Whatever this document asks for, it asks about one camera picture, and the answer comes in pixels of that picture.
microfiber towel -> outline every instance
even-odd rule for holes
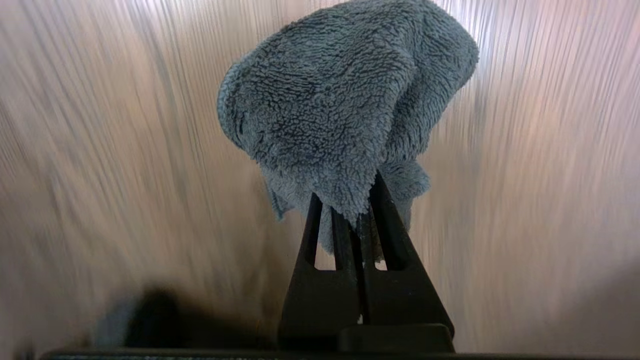
[[[278,218],[312,192],[352,224],[377,172],[409,226],[429,187],[416,162],[473,73],[472,37],[426,0],[354,0],[271,35],[227,72],[222,130],[260,165]],[[329,212],[320,241],[332,251]]]

fuzzy fabric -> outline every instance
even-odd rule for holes
[[[377,171],[408,227],[429,179],[415,161],[473,73],[476,43],[427,0],[355,0],[263,41],[227,72],[222,129],[260,165],[278,218],[311,193],[354,223]],[[328,211],[320,240],[328,241]]]

